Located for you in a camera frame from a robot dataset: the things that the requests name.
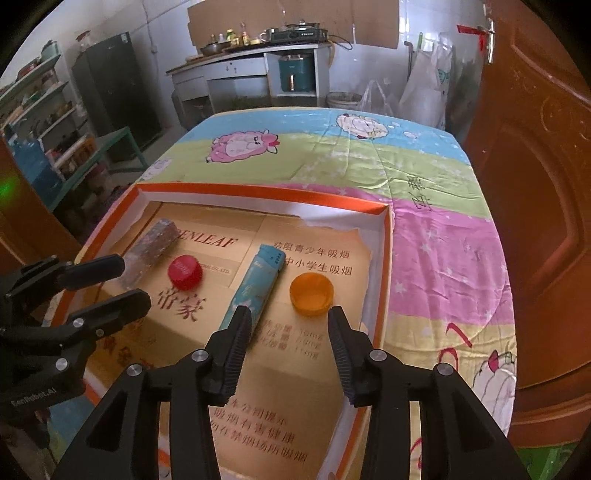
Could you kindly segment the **orange bottle cap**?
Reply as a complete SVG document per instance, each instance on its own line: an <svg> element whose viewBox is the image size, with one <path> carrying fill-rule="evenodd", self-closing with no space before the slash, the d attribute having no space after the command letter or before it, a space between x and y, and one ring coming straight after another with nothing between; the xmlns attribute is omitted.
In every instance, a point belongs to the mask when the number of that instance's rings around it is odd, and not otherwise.
<svg viewBox="0 0 591 480"><path fill-rule="evenodd" d="M290 301L294 310L305 317L317 317L332 307L335 289L331 280L322 274L308 272L298 275L290 283Z"/></svg>

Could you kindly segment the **red bottle cap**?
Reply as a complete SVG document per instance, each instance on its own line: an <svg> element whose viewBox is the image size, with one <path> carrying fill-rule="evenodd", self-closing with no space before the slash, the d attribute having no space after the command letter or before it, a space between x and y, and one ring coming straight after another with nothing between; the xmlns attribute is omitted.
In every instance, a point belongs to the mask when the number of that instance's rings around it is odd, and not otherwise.
<svg viewBox="0 0 591 480"><path fill-rule="evenodd" d="M191 255L180 255L172 260L167 269L171 284L180 291L188 291L201 283L204 270L197 258Z"/></svg>

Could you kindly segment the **teal lighter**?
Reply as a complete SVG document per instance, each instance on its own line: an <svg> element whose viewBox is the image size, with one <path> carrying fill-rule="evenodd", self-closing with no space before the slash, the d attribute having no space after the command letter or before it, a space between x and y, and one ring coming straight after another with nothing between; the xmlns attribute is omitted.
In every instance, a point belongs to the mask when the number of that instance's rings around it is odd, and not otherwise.
<svg viewBox="0 0 591 480"><path fill-rule="evenodd" d="M254 332L284 264L286 264L286 254L283 251L270 245L260 245L259 251L253 257L230 301L219 329L228 328L235 310L239 306L245 306L249 308L252 316L252 332Z"/></svg>

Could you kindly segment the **clear plastic rectangular block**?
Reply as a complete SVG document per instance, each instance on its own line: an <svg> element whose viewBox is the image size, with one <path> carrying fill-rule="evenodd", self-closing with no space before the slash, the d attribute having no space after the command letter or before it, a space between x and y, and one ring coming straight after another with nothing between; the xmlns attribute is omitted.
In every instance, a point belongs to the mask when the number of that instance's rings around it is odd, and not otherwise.
<svg viewBox="0 0 591 480"><path fill-rule="evenodd" d="M179 237L176 225L168 219L159 219L123 256L125 269L119 283L125 290L133 289L162 254Z"/></svg>

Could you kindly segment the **orange cardboard box tray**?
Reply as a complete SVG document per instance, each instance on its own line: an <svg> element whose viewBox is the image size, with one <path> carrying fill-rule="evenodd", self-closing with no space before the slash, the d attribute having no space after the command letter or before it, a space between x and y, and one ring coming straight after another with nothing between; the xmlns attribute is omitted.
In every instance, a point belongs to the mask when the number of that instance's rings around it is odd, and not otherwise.
<svg viewBox="0 0 591 480"><path fill-rule="evenodd" d="M329 479L366 415L346 402L328 316L373 345L385 331L391 206L267 186L147 183L106 214L82 260L117 253L118 280L57 316L139 288L150 310L103 334L85 382L97 405L58 479Z"/></svg>

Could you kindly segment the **colourful cartoon tablecloth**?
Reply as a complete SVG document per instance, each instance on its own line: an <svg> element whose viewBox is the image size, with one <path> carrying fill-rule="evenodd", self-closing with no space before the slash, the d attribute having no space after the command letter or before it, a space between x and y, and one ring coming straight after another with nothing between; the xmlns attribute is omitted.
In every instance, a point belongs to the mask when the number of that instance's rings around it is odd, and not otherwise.
<svg viewBox="0 0 591 480"><path fill-rule="evenodd" d="M517 383L503 248L467 155L441 130L328 108L222 113L190 130L108 211L81 260L127 252L160 219L177 241L140 287L152 307L98 344L96 404L131 363L173 364L221 324L259 247L286 264L238 389L211 411L226 478L356 479L369 415L349 405L325 316L290 283L325 276L353 328L405 364L451 364L502 430Z"/></svg>

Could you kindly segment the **green low bench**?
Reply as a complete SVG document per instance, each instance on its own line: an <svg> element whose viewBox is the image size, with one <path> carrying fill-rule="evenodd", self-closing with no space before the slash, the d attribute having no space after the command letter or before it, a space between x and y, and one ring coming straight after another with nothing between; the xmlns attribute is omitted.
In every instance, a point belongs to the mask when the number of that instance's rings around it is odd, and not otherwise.
<svg viewBox="0 0 591 480"><path fill-rule="evenodd" d="M139 149L137 142L135 141L131 130L128 127L110 132L100 137L90 137L89 134L85 134L78 139L72 146L70 146L59 158L54 162L50 162L53 170L61 175L61 168L67 163L74 160L74 154L82 149L83 143L86 140L93 140L95 149L88 156L88 158L79 166L76 166L73 174L62 182L60 190L47 202L46 207L49 212L53 212L56 207L61 203L65 196L73 189L77 188L80 183L89 175L89 173L102 161L103 157L120 141L124 141L131 147L134 158L139 161L138 166L131 167L114 167L107 169L109 174L117 173L135 173L145 172L148 168L148 163Z"/></svg>

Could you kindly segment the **metal storage shelf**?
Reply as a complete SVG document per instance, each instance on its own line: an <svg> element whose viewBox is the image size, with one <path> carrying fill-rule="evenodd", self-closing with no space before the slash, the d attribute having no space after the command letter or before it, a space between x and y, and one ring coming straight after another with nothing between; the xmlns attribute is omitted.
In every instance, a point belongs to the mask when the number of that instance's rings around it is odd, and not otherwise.
<svg viewBox="0 0 591 480"><path fill-rule="evenodd" d="M37 191L60 187L96 150L56 41L48 41L1 87L1 133Z"/></svg>

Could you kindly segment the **dark refrigerator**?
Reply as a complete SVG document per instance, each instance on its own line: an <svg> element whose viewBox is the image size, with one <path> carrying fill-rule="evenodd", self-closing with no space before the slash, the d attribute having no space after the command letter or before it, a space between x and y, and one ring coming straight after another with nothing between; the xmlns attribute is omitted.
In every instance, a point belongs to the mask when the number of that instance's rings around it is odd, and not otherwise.
<svg viewBox="0 0 591 480"><path fill-rule="evenodd" d="M127 127L144 149L162 133L127 32L81 52L72 75L85 110L100 137Z"/></svg>

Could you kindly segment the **white plastic sack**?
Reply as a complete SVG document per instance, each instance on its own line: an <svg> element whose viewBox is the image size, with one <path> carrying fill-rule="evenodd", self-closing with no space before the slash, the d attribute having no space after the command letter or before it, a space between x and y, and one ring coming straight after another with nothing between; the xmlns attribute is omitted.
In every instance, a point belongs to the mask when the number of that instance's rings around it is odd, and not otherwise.
<svg viewBox="0 0 591 480"><path fill-rule="evenodd" d="M453 43L441 35L432 49L415 53L413 68L399 103L401 118L444 130L453 66Z"/></svg>

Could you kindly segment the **white kitchen counter cabinet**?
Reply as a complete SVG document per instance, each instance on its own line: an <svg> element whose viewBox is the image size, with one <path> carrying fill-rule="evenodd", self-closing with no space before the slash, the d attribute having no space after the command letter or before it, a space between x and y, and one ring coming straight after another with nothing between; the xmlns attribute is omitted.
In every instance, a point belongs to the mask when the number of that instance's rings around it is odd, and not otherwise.
<svg viewBox="0 0 591 480"><path fill-rule="evenodd" d="M311 86L281 84L284 57L311 57ZM221 112L264 107L325 107L329 94L332 46L293 44L266 46L202 57L167 72L171 99L180 125L189 130Z"/></svg>

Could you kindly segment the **teal air fryer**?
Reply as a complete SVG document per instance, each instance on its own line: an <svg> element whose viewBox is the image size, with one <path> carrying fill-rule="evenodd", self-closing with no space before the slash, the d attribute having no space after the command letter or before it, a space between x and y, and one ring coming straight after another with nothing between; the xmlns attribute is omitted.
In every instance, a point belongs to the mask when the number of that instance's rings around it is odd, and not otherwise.
<svg viewBox="0 0 591 480"><path fill-rule="evenodd" d="M311 53L280 56L279 66L283 92L311 92L315 89L314 56Z"/></svg>

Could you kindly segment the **brown wooden door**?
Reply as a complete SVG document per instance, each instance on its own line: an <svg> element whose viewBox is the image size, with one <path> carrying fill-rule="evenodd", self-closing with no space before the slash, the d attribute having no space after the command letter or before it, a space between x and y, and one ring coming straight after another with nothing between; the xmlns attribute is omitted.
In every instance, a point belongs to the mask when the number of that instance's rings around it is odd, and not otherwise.
<svg viewBox="0 0 591 480"><path fill-rule="evenodd" d="M518 447L590 421L590 86L529 1L484 5L491 52L464 147L513 291Z"/></svg>

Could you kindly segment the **black gas stove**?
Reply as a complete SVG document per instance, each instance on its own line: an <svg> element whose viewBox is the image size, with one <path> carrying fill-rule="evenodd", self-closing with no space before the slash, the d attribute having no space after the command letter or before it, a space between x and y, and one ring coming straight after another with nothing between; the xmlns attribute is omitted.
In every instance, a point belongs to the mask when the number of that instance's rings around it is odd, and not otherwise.
<svg viewBox="0 0 591 480"><path fill-rule="evenodd" d="M297 43L325 43L329 40L328 30L321 27L320 23L308 23L305 21L297 24L287 24L280 28L266 29L260 35L264 42L280 44Z"/></svg>

